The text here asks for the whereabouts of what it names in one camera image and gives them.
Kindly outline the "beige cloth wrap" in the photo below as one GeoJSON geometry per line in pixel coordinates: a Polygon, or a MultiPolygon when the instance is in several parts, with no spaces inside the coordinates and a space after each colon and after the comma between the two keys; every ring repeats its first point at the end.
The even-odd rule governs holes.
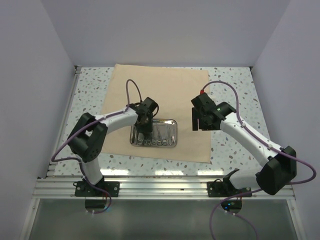
{"type": "Polygon", "coordinates": [[[116,64],[107,87],[102,114],[150,97],[159,105],[157,118],[177,122],[175,147],[147,147],[130,144],[129,126],[106,136],[102,153],[152,159],[209,163],[211,134],[192,130],[192,103],[209,82],[206,70],[116,64]]]}

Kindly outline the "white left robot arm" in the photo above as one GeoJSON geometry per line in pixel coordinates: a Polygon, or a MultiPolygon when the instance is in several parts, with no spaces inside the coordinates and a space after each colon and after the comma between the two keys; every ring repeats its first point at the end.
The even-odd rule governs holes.
{"type": "Polygon", "coordinates": [[[87,181],[86,190],[92,196],[103,193],[104,178],[99,166],[100,155],[105,138],[124,127],[134,126],[144,134],[153,131],[153,112],[159,105],[147,97],[140,103],[130,103],[121,110],[106,115],[84,113],[67,139],[71,152],[80,158],[79,166],[83,178],[87,181]]]}

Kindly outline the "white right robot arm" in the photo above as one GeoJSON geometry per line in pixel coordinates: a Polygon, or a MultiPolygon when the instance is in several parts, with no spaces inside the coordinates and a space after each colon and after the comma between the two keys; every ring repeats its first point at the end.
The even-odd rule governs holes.
{"type": "Polygon", "coordinates": [[[201,93],[191,100],[193,131],[222,131],[235,139],[258,162],[257,169],[235,169],[218,182],[216,189],[235,196],[246,188],[260,188],[275,195],[297,175],[296,151],[268,140],[239,116],[227,102],[215,104],[201,93]]]}

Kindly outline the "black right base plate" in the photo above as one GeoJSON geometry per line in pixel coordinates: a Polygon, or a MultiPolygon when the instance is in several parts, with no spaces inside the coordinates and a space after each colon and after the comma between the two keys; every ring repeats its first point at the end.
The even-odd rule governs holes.
{"type": "Polygon", "coordinates": [[[226,198],[238,194],[244,194],[244,197],[251,197],[251,189],[236,189],[232,185],[228,185],[223,181],[208,181],[206,183],[208,197],[210,198],[226,198]]]}

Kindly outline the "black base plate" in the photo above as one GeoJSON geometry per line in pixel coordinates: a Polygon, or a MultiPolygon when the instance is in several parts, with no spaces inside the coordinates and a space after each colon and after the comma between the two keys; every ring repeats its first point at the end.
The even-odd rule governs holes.
{"type": "Polygon", "coordinates": [[[226,198],[238,194],[244,194],[244,197],[251,197],[251,189],[236,189],[232,185],[228,185],[223,181],[208,181],[206,183],[208,197],[210,198],[226,198]]]}
{"type": "Polygon", "coordinates": [[[72,184],[75,187],[76,197],[106,197],[108,192],[111,197],[118,197],[120,191],[119,181],[99,182],[95,187],[90,186],[85,180],[76,181],[72,184]]]}

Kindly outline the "aluminium front rail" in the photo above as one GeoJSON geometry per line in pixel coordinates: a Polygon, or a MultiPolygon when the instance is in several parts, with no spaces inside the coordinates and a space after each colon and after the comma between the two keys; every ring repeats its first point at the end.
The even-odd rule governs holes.
{"type": "MultiPolygon", "coordinates": [[[[207,182],[220,176],[144,176],[105,177],[119,182],[117,200],[213,200],[208,196],[207,182]]],[[[78,177],[47,177],[36,181],[33,199],[75,199],[78,177]]]]}

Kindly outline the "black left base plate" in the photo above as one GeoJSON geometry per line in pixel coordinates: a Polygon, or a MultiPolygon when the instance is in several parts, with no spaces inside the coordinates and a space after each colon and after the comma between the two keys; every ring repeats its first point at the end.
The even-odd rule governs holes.
{"type": "Polygon", "coordinates": [[[95,187],[90,186],[85,180],[76,181],[72,184],[75,187],[76,197],[106,197],[108,192],[111,197],[118,197],[120,191],[119,181],[99,182],[95,187]]]}

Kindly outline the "aluminium side rail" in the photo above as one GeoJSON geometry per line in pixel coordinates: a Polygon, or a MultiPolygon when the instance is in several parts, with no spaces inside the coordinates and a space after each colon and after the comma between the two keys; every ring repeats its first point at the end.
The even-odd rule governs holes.
{"type": "Polygon", "coordinates": [[[81,69],[82,69],[81,65],[75,65],[74,66],[74,75],[73,75],[73,79],[71,81],[71,87],[70,87],[70,90],[67,91],[66,102],[65,102],[65,105],[63,107],[63,115],[62,115],[61,122],[59,124],[58,132],[57,132],[57,138],[56,138],[56,140],[54,142],[54,146],[53,146],[53,149],[52,149],[52,155],[49,157],[49,162],[48,162],[48,166],[47,166],[44,178],[46,178],[48,176],[48,172],[50,171],[50,167],[52,165],[52,161],[51,161],[52,156],[57,151],[57,149],[59,148],[59,144],[60,144],[61,138],[62,138],[63,133],[64,133],[65,124],[66,124],[66,121],[68,119],[70,104],[71,104],[72,99],[73,99],[73,94],[74,94],[75,87],[76,87],[78,79],[79,79],[79,75],[81,73],[81,69]]]}

